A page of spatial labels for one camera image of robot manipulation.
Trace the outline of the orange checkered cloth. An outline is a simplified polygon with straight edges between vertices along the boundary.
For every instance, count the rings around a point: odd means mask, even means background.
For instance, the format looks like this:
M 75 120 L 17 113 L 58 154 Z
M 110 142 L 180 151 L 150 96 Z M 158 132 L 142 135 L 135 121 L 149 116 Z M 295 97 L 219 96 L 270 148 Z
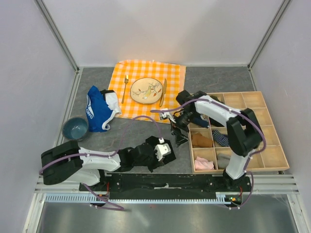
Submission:
M 117 94 L 121 114 L 119 118 L 145 115 L 161 122 L 159 114 L 151 110 L 173 109 L 175 100 L 184 90 L 186 67 L 146 60 L 124 60 L 113 70 L 108 89 Z

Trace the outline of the wooden compartment tray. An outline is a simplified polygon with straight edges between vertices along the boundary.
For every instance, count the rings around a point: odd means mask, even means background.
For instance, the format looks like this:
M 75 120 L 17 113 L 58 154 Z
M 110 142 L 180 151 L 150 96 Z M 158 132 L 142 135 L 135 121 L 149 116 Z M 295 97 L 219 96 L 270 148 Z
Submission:
M 263 95 L 259 91 L 253 92 L 227 92 L 227 93 L 211 93 L 216 96 L 221 102 L 234 108 L 243 110 L 250 108 L 254 111 L 259 125 L 266 139 L 266 148 L 263 152 L 253 155 L 247 170 L 252 172 L 268 172 L 268 171 L 285 171 L 290 168 L 279 137 L 276 133 L 274 124 L 270 117 L 268 108 L 264 101 Z M 211 122 L 211 119 L 203 115 L 203 118 L 208 119 L 209 128 L 202 128 L 193 123 L 189 124 L 189 145 L 190 145 L 190 160 L 193 174 L 222 174 L 223 169 L 218 169 L 217 154 L 223 153 L 231 156 L 230 147 L 221 147 L 218 145 L 212 136 L 212 130 L 218 130 L 220 133 L 227 134 L 224 126 L 216 126 Z M 192 146 L 191 135 L 200 133 L 203 136 L 213 140 L 212 148 L 197 148 Z M 213 161 L 214 170 L 195 170 L 194 161 L 196 157 L 205 158 Z

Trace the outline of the blue underwear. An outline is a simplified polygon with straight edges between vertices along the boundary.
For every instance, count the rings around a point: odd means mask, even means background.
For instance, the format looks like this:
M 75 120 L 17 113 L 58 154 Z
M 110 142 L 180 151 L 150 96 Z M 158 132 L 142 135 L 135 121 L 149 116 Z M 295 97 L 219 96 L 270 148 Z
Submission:
M 86 96 L 86 117 L 90 132 L 107 132 L 112 117 L 112 110 L 104 100 L 103 95 L 96 86 L 92 86 Z

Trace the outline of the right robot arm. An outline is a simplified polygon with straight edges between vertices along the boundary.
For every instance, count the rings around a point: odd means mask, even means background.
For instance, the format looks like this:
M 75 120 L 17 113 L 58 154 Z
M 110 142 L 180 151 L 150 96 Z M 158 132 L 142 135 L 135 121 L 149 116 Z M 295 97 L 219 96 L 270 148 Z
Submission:
M 239 110 L 229 107 L 202 91 L 190 94 L 184 90 L 177 95 L 176 100 L 180 106 L 167 110 L 164 116 L 169 119 L 177 140 L 184 139 L 182 131 L 188 132 L 188 125 L 203 115 L 226 128 L 225 144 L 230 147 L 231 156 L 224 168 L 222 183 L 226 190 L 234 191 L 246 175 L 246 168 L 253 155 L 261 151 L 260 143 L 266 144 L 254 111 L 250 108 Z

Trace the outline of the decorated ceramic plate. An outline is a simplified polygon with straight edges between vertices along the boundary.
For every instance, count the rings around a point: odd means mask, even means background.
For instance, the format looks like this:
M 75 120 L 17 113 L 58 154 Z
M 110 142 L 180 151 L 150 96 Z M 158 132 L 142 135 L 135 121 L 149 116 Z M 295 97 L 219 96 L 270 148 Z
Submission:
M 163 85 L 154 78 L 141 78 L 136 80 L 130 88 L 132 100 L 141 104 L 153 104 L 160 100 Z

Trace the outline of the blue ceramic bowl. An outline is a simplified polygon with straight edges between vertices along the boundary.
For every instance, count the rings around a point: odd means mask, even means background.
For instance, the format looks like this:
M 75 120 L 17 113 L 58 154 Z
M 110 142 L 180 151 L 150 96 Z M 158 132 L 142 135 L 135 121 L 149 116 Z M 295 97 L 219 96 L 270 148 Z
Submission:
M 83 140 L 88 133 L 88 121 L 83 117 L 73 117 L 62 125 L 62 135 L 67 140 Z

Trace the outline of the black underwear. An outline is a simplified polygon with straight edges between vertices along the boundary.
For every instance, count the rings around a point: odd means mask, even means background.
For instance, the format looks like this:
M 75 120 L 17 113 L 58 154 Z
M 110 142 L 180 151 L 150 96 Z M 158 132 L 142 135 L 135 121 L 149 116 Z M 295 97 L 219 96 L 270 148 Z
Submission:
M 145 142 L 153 149 L 153 167 L 164 166 L 176 159 L 170 140 L 150 136 Z

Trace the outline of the grey rolled underwear front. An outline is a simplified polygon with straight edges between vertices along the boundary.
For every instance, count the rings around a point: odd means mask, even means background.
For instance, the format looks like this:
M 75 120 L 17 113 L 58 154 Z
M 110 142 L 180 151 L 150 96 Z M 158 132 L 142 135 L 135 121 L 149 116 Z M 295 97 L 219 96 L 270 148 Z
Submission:
M 230 161 L 230 156 L 227 154 L 219 153 L 217 154 L 217 165 L 218 169 L 225 169 Z

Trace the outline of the brown rolled underwear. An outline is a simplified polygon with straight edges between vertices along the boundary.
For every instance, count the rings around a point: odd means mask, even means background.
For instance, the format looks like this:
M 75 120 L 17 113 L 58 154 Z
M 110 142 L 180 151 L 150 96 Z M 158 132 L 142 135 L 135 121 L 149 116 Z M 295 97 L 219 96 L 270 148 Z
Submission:
M 191 135 L 191 142 L 193 147 L 197 148 L 212 148 L 213 140 L 203 136 L 200 133 Z

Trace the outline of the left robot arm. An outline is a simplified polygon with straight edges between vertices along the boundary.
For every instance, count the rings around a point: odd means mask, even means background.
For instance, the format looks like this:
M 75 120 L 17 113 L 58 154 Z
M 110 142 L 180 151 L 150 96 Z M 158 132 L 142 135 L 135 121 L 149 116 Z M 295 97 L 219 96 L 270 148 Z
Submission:
M 134 148 L 110 152 L 88 150 L 72 140 L 41 154 L 39 174 L 45 185 L 73 181 L 101 191 L 107 184 L 106 171 L 127 172 L 136 166 L 145 166 L 153 172 L 175 159 L 170 140 L 154 136 Z

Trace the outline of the gold knife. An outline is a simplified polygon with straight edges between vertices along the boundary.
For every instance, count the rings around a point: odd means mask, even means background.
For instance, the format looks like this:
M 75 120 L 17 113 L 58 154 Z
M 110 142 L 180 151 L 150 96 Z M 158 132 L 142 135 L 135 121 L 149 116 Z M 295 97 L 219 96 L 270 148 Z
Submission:
M 167 89 L 167 79 L 164 80 L 163 91 L 162 91 L 162 95 L 161 95 L 161 98 L 160 98 L 159 107 L 161 107 L 163 105 L 164 95 L 166 94 L 166 89 Z

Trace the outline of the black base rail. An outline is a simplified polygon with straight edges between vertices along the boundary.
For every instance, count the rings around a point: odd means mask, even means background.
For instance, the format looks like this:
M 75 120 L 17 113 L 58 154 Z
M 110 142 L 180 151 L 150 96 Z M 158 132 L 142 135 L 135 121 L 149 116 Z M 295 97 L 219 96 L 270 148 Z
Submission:
M 214 199 L 217 192 L 249 192 L 251 181 L 247 176 L 229 184 L 210 174 L 108 173 L 90 189 L 109 192 L 114 200 L 194 200 Z

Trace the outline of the navy rolled underwear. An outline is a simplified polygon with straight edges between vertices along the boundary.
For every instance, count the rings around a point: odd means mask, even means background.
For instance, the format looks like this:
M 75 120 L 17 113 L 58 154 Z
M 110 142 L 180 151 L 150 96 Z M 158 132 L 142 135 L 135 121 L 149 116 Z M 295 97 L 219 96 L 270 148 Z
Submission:
M 192 122 L 193 122 L 193 124 L 198 125 L 202 128 L 209 128 L 210 127 L 208 119 L 202 118 L 201 116 L 195 117 Z

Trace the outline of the pink rolled underwear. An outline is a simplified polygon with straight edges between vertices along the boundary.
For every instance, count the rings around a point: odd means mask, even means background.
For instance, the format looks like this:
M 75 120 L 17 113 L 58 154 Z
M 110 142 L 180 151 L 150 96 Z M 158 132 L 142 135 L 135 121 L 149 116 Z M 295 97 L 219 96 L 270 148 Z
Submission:
M 194 169 L 195 170 L 214 170 L 213 161 L 209 161 L 205 158 L 196 157 L 194 161 Z

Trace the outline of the striped rolled underwear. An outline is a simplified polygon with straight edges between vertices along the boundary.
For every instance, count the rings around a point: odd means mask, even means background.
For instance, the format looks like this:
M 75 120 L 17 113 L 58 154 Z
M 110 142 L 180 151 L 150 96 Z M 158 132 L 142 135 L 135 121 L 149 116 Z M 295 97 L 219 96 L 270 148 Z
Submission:
M 218 130 L 212 130 L 214 141 L 221 147 L 229 147 L 229 140 L 227 134 L 220 133 Z

